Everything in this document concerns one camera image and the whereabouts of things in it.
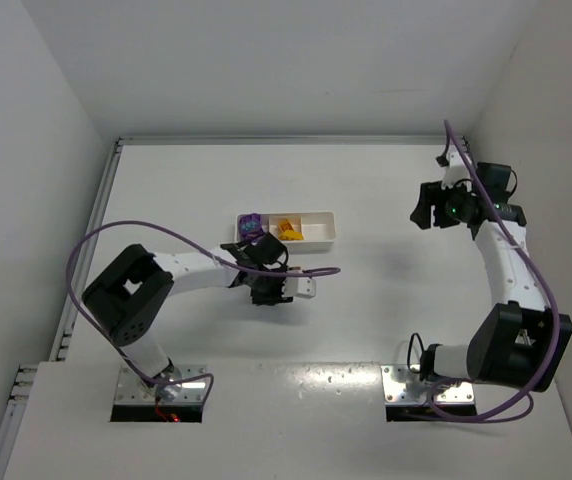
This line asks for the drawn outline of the yellow lego brick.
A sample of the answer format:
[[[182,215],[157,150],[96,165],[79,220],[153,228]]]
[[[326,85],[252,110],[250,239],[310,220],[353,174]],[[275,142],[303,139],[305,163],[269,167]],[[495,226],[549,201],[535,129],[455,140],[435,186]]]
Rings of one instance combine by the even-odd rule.
[[[303,241],[304,240],[304,236],[302,235],[302,233],[295,231],[295,230],[284,230],[279,234],[278,238],[281,241]]]

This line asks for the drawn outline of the purple lego brick top pile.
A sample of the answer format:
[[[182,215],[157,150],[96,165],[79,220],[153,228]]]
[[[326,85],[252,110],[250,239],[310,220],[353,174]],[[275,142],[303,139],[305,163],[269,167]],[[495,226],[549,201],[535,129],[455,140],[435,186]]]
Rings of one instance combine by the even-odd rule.
[[[263,233],[261,215],[258,213],[241,215],[237,220],[237,228],[241,237],[261,235]]]

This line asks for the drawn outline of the orange curved lego brick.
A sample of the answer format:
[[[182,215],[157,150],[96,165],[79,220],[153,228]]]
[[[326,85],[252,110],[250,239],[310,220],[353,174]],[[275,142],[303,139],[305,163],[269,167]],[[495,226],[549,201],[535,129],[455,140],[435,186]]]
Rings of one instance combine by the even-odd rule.
[[[301,232],[301,219],[299,217],[280,217],[276,220],[277,230],[280,234],[288,231]]]

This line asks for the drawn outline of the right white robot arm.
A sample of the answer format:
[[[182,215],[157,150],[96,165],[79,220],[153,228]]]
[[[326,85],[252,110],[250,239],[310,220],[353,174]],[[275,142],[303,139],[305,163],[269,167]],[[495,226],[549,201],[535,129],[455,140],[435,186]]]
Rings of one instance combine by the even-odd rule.
[[[552,383],[572,335],[569,316],[561,315],[559,339],[550,344],[553,314],[544,291],[521,258],[526,250],[527,220],[511,203],[511,167],[480,163],[476,174],[491,203],[486,204],[462,162],[440,156],[442,180],[420,187],[410,219],[420,229],[466,225],[486,269],[493,307],[466,345],[430,345],[420,357],[423,381],[453,378],[523,388],[537,371],[534,386],[544,392]]]

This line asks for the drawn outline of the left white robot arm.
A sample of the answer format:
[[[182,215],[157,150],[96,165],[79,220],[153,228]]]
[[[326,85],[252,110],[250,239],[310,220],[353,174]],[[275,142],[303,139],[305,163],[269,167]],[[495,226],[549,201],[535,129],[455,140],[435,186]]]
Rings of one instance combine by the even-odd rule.
[[[265,234],[255,242],[223,244],[201,253],[159,254],[133,244],[86,288],[82,301],[102,331],[144,376],[175,376],[172,361],[149,332],[165,300],[205,288],[250,288],[252,303],[290,303],[297,281],[285,278],[288,249]]]

